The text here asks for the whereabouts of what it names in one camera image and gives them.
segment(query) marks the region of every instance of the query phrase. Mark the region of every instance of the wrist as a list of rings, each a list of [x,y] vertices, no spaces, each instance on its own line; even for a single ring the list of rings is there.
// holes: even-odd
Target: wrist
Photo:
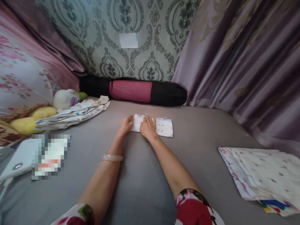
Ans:
[[[150,140],[154,140],[155,138],[159,138],[159,136],[155,131],[153,131],[153,132],[149,133],[146,136],[146,138],[148,139],[148,141],[150,141]]]

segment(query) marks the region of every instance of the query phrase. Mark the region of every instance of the yoga mat bag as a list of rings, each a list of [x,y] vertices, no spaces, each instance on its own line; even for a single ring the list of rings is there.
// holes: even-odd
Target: yoga mat bag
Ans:
[[[117,100],[161,106],[179,106],[187,100],[187,91],[177,83],[139,81],[128,77],[111,79],[88,75],[80,79],[80,91],[97,98],[105,95]]]

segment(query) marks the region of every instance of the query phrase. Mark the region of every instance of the yellow plush toy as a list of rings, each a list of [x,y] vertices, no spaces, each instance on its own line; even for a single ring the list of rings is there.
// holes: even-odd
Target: yellow plush toy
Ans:
[[[44,106],[34,110],[30,117],[15,119],[11,121],[9,124],[20,134],[23,135],[31,135],[34,133],[41,133],[43,131],[38,131],[35,129],[35,121],[47,118],[56,115],[56,108],[51,106]]]

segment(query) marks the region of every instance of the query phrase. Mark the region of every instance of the wall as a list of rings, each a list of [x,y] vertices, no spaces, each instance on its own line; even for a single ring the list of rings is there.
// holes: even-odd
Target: wall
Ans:
[[[199,0],[35,0],[90,73],[171,81]],[[137,49],[118,33],[137,33]]]

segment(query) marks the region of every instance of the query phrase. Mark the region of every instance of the hand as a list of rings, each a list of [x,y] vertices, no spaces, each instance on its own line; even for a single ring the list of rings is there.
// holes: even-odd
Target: hand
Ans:
[[[145,116],[143,122],[140,126],[141,134],[147,138],[157,138],[158,134],[156,133],[156,119],[152,122],[151,116]]]
[[[132,126],[133,126],[133,115],[124,117],[120,124],[120,128],[118,131],[119,134],[126,135],[131,130]]]

